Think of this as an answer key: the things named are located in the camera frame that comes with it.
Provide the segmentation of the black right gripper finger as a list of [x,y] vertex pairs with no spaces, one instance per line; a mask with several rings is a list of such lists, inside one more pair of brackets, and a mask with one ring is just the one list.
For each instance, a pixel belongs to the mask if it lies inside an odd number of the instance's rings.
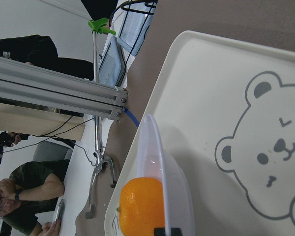
[[180,228],[171,228],[166,231],[165,228],[155,228],[153,230],[154,236],[182,236],[182,230]]

